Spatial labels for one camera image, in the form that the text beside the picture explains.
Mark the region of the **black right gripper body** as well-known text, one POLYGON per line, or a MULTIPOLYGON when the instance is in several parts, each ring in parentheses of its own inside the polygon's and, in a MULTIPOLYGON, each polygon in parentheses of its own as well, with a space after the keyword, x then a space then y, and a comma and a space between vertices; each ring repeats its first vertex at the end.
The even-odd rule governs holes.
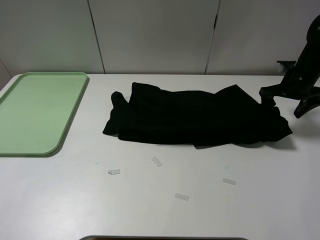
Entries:
POLYGON ((280 84, 262 87, 260 97, 283 97, 294 100, 308 100, 320 96, 320 88, 315 84, 320 77, 320 69, 301 70, 291 68, 284 75, 280 84))

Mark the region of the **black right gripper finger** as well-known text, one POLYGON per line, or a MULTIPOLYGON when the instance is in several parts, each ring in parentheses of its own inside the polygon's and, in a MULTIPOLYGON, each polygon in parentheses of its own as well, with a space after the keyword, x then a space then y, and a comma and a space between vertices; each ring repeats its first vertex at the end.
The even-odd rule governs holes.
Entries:
POLYGON ((274 107, 276 102, 274 96, 261 96, 261 104, 267 107, 274 107))
POLYGON ((318 107, 318 97, 314 96, 306 100, 301 100, 297 108, 294 110, 293 114, 297 119, 299 119, 303 115, 305 115, 307 112, 317 107, 318 107))

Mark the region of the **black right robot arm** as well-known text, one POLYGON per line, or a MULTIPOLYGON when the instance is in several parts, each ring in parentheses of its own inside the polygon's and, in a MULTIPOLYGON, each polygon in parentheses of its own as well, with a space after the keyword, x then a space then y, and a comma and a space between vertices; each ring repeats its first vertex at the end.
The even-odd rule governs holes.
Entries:
POLYGON ((320 88, 315 84, 320 78, 320 17, 308 28, 306 45, 298 60, 284 75, 280 84, 262 87, 261 103, 274 107, 274 97, 299 100, 294 116, 299 119, 310 110, 320 106, 320 88))

